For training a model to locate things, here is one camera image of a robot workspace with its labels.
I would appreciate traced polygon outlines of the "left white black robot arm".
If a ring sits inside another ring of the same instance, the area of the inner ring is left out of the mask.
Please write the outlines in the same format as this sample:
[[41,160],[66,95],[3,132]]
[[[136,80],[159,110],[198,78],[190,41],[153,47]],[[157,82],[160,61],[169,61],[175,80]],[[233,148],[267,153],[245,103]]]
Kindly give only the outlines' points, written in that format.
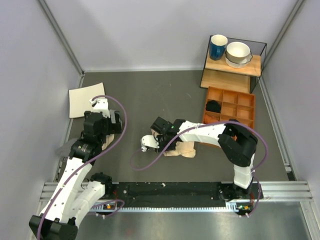
[[114,194],[112,178],[103,173],[90,177],[79,193],[83,180],[97,158],[108,150],[108,137],[122,134],[120,113],[114,110],[85,111],[83,131],[70,147],[64,173],[54,193],[29,227],[38,240],[74,240],[79,226],[97,201]]

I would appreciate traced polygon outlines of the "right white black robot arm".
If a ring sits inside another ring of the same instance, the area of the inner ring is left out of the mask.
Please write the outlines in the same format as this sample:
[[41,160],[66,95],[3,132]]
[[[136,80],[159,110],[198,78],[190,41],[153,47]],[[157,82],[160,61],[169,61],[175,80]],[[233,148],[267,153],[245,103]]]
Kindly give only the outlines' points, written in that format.
[[177,119],[174,123],[158,117],[151,125],[157,135],[145,135],[141,139],[144,151],[153,148],[160,153],[163,150],[175,150],[178,142],[199,142],[221,148],[227,159],[233,164],[234,178],[231,186],[220,185],[219,197],[225,201],[241,199],[252,191],[252,168],[258,139],[245,127],[231,123],[206,125]]

